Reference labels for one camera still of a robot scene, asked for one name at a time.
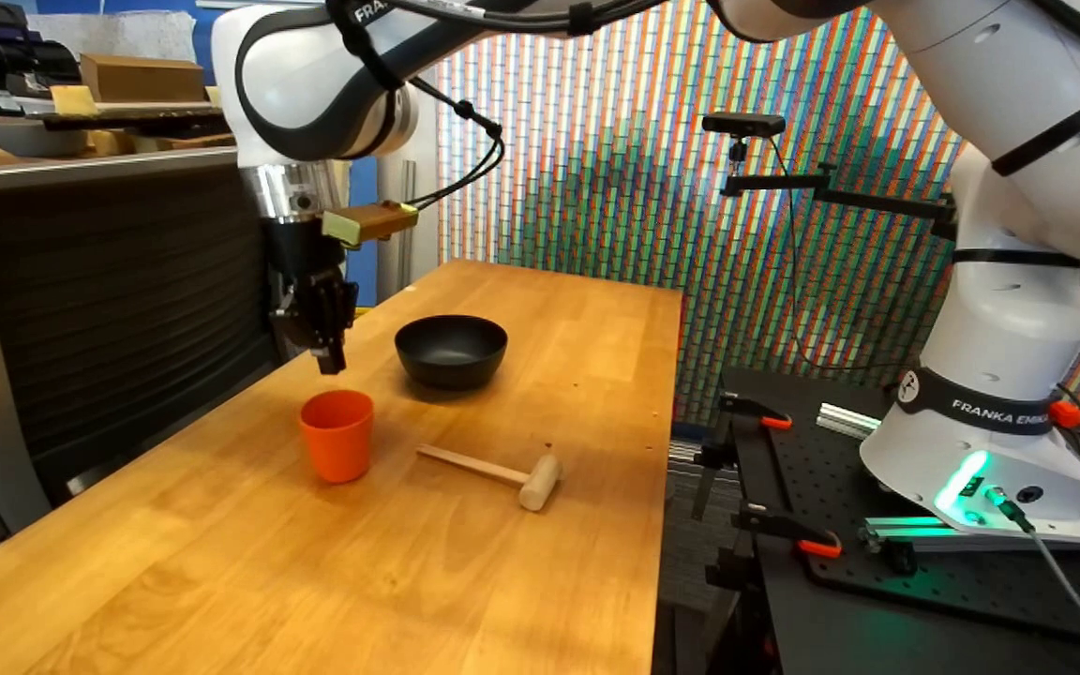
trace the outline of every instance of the wooden table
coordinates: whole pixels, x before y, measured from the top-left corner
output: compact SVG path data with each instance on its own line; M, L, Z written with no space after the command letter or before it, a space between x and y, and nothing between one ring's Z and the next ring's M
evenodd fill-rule
M392 330L476 310L486 390L407 394ZM679 294L454 264L0 546L0 671L648 671ZM316 487L303 397L378 406L374 460ZM543 514L421 441L567 480Z

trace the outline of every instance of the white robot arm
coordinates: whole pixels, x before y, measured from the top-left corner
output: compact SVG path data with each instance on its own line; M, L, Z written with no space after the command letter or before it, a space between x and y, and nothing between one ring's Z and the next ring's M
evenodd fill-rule
M352 302L339 246L318 231L316 161L387 154L411 130L411 71L496 32L577 32L648 0L523 19L527 0L458 7L381 0L244 7L213 32L241 167L289 279L276 325L339 366ZM867 0L711 0L744 40L776 40ZM1080 542L1080 459L1047 402L1080 351L1080 0L868 0L968 154L952 177L959 240L942 319L901 397L861 441L867 467L962 534Z

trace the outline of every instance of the floor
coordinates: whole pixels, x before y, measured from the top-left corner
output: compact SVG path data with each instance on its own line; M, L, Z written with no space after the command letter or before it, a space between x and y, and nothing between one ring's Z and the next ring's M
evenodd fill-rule
M656 651L651 675L702 675L708 662L711 635L724 619L731 596L706 584L706 567L716 546L734 542L727 524L739 487L734 476L719 476L706 501L702 521L689 519L696 466L689 460L696 446L674 441L666 466L666 524L659 554L659 612L656 612Z

